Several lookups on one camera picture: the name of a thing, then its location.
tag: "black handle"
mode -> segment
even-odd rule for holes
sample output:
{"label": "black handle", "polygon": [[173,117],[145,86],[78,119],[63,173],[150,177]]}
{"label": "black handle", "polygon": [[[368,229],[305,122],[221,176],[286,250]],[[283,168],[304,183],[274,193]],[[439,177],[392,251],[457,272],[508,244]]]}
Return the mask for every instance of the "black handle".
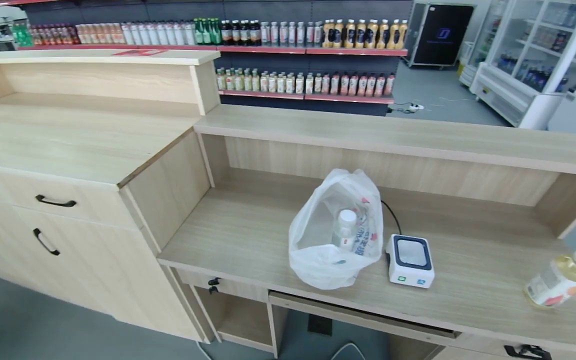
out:
{"label": "black handle", "polygon": [[519,351],[514,346],[504,345],[505,353],[511,358],[533,359],[533,360],[553,360],[551,353],[539,346],[522,344]]}
{"label": "black handle", "polygon": [[57,207],[64,207],[64,208],[72,208],[75,205],[77,205],[77,202],[75,200],[70,200],[64,203],[59,203],[59,202],[51,202],[51,201],[46,201],[44,200],[46,198],[46,196],[43,196],[43,194],[38,194],[37,196],[34,197],[35,199],[37,199],[37,201],[39,203],[44,203],[44,204],[50,204],[50,205],[55,205]]}
{"label": "black handle", "polygon": [[39,244],[41,244],[41,246],[43,246],[43,248],[46,249],[46,251],[48,251],[48,253],[51,253],[52,255],[55,255],[55,256],[57,256],[57,255],[60,254],[59,250],[57,250],[57,249],[54,249],[54,250],[49,249],[48,246],[46,246],[46,244],[45,244],[41,239],[39,239],[39,234],[42,233],[41,230],[39,230],[38,228],[35,228],[35,230],[32,230],[32,233],[34,234],[34,237],[37,238],[37,240],[39,240]]}

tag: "display fridge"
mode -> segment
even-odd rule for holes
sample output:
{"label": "display fridge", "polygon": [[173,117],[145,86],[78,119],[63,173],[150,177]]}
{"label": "display fridge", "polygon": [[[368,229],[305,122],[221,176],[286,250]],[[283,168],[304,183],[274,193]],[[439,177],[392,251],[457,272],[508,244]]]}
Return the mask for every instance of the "display fridge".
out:
{"label": "display fridge", "polygon": [[508,0],[470,91],[510,124],[544,129],[576,84],[576,0]]}
{"label": "display fridge", "polygon": [[508,2],[509,0],[492,0],[490,2],[490,7],[481,24],[472,51],[464,62],[463,70],[459,74],[459,81],[467,87],[473,84],[477,67],[486,60],[490,52],[490,47],[497,35],[501,19],[508,8]]}

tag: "juice bottle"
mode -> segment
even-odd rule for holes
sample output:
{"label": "juice bottle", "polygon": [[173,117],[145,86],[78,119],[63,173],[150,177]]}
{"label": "juice bottle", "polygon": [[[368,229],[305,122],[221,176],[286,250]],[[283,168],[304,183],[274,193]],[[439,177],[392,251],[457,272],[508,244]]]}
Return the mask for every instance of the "juice bottle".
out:
{"label": "juice bottle", "polygon": [[341,35],[344,32],[344,20],[338,19],[334,25],[334,39],[332,42],[333,48],[341,48]]}
{"label": "juice bottle", "polygon": [[366,20],[363,18],[359,19],[359,25],[357,25],[357,39],[354,41],[354,47],[361,49],[364,47],[364,42],[366,41]]}
{"label": "juice bottle", "polygon": [[408,20],[403,20],[401,26],[399,27],[399,39],[395,45],[395,49],[403,49],[404,41],[406,41],[406,34],[408,32]]}
{"label": "juice bottle", "polygon": [[375,37],[377,37],[377,32],[379,31],[379,25],[377,25],[377,20],[374,18],[370,19],[370,24],[366,28],[365,41],[363,47],[366,49],[375,48]]}
{"label": "juice bottle", "polygon": [[332,48],[332,43],[335,39],[335,25],[332,23],[332,19],[326,20],[323,28],[324,41],[321,44],[322,48]]}
{"label": "juice bottle", "polygon": [[348,25],[345,27],[345,42],[343,43],[344,48],[352,49],[355,47],[355,36],[357,35],[357,28],[355,27],[355,21],[353,19],[348,20]]}
{"label": "juice bottle", "polygon": [[386,48],[388,49],[395,49],[397,48],[397,43],[400,41],[402,37],[402,32],[400,30],[400,19],[396,18],[392,22],[392,26],[390,27],[390,39],[388,40],[388,44]]}
{"label": "juice bottle", "polygon": [[544,271],[523,288],[533,305],[551,308],[562,305],[576,294],[576,251],[551,260]]}
{"label": "juice bottle", "polygon": [[381,21],[381,25],[379,27],[379,40],[377,41],[377,49],[385,49],[386,44],[388,44],[389,37],[390,30],[388,28],[388,20],[384,18]]}

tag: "floor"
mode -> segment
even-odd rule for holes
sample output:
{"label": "floor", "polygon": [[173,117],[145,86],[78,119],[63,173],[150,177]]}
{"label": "floor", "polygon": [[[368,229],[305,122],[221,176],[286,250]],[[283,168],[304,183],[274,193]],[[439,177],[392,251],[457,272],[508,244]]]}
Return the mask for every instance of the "floor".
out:
{"label": "floor", "polygon": [[[398,103],[425,107],[414,114],[389,116],[435,121],[457,121],[494,126],[508,124],[493,110],[474,101],[454,70],[409,69],[397,71],[394,96]],[[576,249],[576,228],[566,243]],[[334,322],[332,337],[306,331],[307,315],[291,312],[281,360],[329,360],[352,341],[369,360],[387,360],[383,333]],[[270,353],[231,342],[203,344],[213,360],[269,360]],[[120,323],[112,317],[71,305],[38,292],[0,280],[0,360],[201,360],[195,342]],[[336,360],[361,360],[346,348]]]}

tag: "white plastic bag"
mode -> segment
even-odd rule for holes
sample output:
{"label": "white plastic bag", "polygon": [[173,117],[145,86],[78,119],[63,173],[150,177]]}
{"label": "white plastic bag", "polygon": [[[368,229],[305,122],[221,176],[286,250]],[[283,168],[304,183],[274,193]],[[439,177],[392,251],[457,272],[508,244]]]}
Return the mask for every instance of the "white plastic bag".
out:
{"label": "white plastic bag", "polygon": [[[301,208],[288,231],[290,268],[317,289],[350,287],[359,271],[376,262],[384,245],[384,217],[379,190],[363,170],[330,171]],[[341,210],[357,214],[353,251],[332,244]]]}

